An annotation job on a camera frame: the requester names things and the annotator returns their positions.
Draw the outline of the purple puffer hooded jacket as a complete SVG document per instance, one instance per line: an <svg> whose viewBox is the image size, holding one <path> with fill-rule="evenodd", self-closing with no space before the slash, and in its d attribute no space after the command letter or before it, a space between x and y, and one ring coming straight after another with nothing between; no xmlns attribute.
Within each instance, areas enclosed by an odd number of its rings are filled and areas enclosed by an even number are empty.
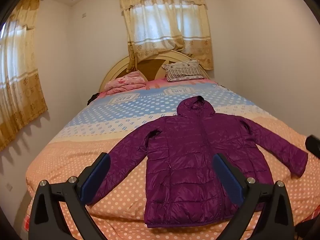
<svg viewBox="0 0 320 240"><path fill-rule="evenodd" d="M222 153L245 176L273 184L262 150L271 152L292 174L303 175L306 152L252 120L216 113L201 96L191 97L180 102L176 115L140 126L112 148L110 170L93 202L146 160L148 227L220 222L231 218L236 206L212 169L213 156Z"/></svg>

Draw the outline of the polka dot bed quilt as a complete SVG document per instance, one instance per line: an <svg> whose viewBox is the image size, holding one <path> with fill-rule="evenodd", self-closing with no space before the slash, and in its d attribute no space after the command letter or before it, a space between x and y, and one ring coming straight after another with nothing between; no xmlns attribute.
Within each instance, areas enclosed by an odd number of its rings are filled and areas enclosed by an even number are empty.
<svg viewBox="0 0 320 240"><path fill-rule="evenodd" d="M28 191L34 195L41 180L61 183L77 176L103 152L110 151L134 129L161 116L176 114L178 104L202 96L218 113L240 115L278 134L298 148L306 137L262 110L249 100L214 83L192 80L155 80L145 88L94 100L76 115L28 167ZM149 229L143 221L146 163L104 199L89 209L93 220L108 239L216 239L225 223L201 227Z"/></svg>

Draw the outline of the black object beside bed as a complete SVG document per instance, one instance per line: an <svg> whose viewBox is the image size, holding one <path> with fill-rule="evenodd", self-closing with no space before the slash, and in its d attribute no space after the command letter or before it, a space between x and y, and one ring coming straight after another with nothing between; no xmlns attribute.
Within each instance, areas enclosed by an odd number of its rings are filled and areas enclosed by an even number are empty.
<svg viewBox="0 0 320 240"><path fill-rule="evenodd" d="M92 103L94 100L96 100L99 97L100 93L95 93L91 96L91 98L88 100L87 105Z"/></svg>

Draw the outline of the striped grey pillow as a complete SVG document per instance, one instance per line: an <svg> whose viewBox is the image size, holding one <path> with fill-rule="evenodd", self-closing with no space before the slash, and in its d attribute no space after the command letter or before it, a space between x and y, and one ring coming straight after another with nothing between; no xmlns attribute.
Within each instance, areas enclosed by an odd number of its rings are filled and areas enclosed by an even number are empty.
<svg viewBox="0 0 320 240"><path fill-rule="evenodd" d="M168 82L204 79L197 60L164 64L162 68Z"/></svg>

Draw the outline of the pink folded blanket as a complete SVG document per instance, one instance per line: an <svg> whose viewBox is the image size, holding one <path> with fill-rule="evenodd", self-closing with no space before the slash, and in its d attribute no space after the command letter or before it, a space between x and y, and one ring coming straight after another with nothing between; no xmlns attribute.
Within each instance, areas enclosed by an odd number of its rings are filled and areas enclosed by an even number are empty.
<svg viewBox="0 0 320 240"><path fill-rule="evenodd" d="M127 92L129 90L143 88L145 86L146 81L144 77L141 76L139 71L135 71L109 81L105 85L103 92L106 95L112 95Z"/></svg>

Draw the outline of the beige curtain behind headboard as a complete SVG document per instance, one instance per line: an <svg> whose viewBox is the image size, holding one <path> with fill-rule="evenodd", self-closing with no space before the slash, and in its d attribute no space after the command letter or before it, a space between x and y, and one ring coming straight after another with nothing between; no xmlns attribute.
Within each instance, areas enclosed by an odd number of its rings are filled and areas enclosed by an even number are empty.
<svg viewBox="0 0 320 240"><path fill-rule="evenodd" d="M120 0L127 29L129 65L167 51L179 51L213 70L213 50L205 0Z"/></svg>

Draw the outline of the beige curtain on left wall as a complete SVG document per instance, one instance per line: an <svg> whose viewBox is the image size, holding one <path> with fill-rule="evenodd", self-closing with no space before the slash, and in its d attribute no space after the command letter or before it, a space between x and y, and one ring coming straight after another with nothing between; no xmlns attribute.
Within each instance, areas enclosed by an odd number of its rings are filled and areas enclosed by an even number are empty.
<svg viewBox="0 0 320 240"><path fill-rule="evenodd" d="M20 0L1 29L1 149L48 110L35 64L40 0Z"/></svg>

